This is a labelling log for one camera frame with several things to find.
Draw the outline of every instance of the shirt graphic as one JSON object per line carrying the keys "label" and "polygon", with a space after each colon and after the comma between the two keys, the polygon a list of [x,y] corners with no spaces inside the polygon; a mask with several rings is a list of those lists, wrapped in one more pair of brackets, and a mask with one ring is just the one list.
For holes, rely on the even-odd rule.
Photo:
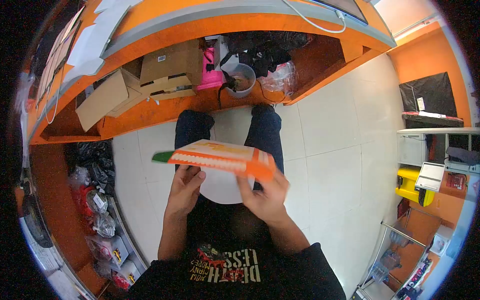
{"label": "shirt graphic", "polygon": [[218,252],[210,244],[197,248],[197,256],[190,261],[190,280],[206,282],[260,282],[257,252],[241,249]]}

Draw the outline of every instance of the barcode sticker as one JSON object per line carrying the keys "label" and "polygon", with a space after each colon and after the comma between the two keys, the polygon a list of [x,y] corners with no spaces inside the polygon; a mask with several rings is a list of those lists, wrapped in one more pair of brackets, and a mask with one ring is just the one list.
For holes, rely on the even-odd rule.
{"label": "barcode sticker", "polygon": [[423,97],[417,98],[417,103],[419,105],[419,110],[425,110],[425,103],[423,103]]}
{"label": "barcode sticker", "polygon": [[98,205],[99,208],[102,208],[103,205],[105,205],[102,199],[98,196],[98,194],[95,194],[95,196],[93,197],[93,201],[95,201],[96,205]]}

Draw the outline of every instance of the orange desk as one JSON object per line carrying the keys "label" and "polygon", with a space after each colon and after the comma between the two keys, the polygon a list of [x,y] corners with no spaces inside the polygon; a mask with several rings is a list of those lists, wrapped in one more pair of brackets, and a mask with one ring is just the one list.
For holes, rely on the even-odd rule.
{"label": "orange desk", "polygon": [[[81,18],[81,31],[93,24],[94,13],[101,0],[89,1]],[[222,108],[254,103],[279,103],[291,105],[322,86],[339,78],[372,58],[395,47],[390,31],[375,8],[363,0],[356,0],[368,25],[346,18],[347,28],[341,34],[319,30],[301,19],[281,0],[144,0],[131,8],[121,21],[107,50],[101,70],[93,76],[83,76],[74,82],[61,85],[60,74],[54,78],[49,99],[41,99],[38,110],[29,112],[27,135],[30,144],[98,141],[137,129],[174,121],[184,109],[198,111],[217,110],[217,90],[204,90],[196,96],[163,100],[160,105],[143,101],[118,118],[104,117],[88,132],[84,132],[75,113],[75,97],[87,86],[121,65],[154,50],[189,39],[221,33],[250,30],[285,30],[318,34],[307,47],[292,52],[299,74],[298,90],[291,97],[281,92],[261,93],[257,83],[252,93],[243,99],[233,99],[222,94]],[[296,1],[295,6],[316,24],[331,30],[342,28],[335,12],[328,8]],[[64,74],[72,66],[65,65]],[[47,106],[48,119],[53,118],[56,94],[58,108],[55,120],[48,124],[40,112]]]}

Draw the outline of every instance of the orange shelf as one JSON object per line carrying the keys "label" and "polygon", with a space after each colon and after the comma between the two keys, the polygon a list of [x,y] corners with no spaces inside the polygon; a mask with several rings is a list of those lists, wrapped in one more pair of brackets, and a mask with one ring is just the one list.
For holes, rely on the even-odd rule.
{"label": "orange shelf", "polygon": [[[384,25],[374,7],[363,0],[356,0],[358,6],[365,15],[369,27],[378,32],[376,36],[390,36],[388,28]],[[89,1],[81,16],[82,23],[74,43],[80,33],[93,24],[98,16],[94,13],[101,0]],[[155,0],[144,0],[131,8],[121,21],[113,35],[112,41],[120,39],[135,28],[143,26],[145,22],[165,16],[168,13],[180,11],[194,5],[207,5],[218,0],[184,0],[171,1],[158,5]],[[329,29],[340,29],[341,25],[324,20],[312,19],[315,23]],[[196,109],[200,111],[218,110],[216,93],[217,90],[201,91],[196,96],[182,97],[163,100],[159,106],[154,102],[141,102],[118,118],[105,117],[97,126],[89,132],[79,131],[78,117],[74,115],[74,99],[87,86],[114,71],[123,64],[132,61],[142,55],[186,40],[200,38],[222,32],[237,32],[251,30],[284,30],[312,33],[318,35],[318,40],[306,48],[292,52],[294,63],[299,73],[298,91],[292,97],[284,97],[281,93],[261,94],[259,87],[244,99],[232,99],[222,93],[222,108],[232,108],[254,103],[283,102],[291,105],[322,86],[339,78],[343,74],[355,69],[363,63],[391,49],[391,46],[383,41],[361,31],[347,28],[341,34],[330,34],[311,26],[299,16],[283,13],[238,13],[218,15],[198,20],[192,20],[159,30],[119,49],[105,58],[105,64],[101,70],[92,76],[83,76],[75,82],[58,100],[57,116],[51,125],[45,118],[37,122],[37,116],[43,110],[47,102],[44,97],[38,107],[28,115],[27,132],[31,136],[30,144],[69,143],[77,141],[95,141],[108,139],[129,131],[153,126],[163,122],[176,120],[184,109]],[[65,65],[63,74],[66,74],[72,66]],[[62,81],[61,76],[53,80],[51,90],[56,91]],[[53,118],[53,110],[48,112],[48,119]]]}

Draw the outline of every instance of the yellow case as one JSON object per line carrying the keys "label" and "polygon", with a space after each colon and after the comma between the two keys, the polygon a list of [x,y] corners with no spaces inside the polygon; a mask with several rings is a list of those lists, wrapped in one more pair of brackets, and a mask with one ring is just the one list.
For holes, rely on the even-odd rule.
{"label": "yellow case", "polygon": [[[420,174],[420,169],[400,168],[397,175],[403,178],[400,188],[395,188],[395,193],[399,196],[419,203],[419,192],[415,190],[415,182]],[[433,202],[435,192],[427,190],[423,199],[423,206],[428,206]]]}

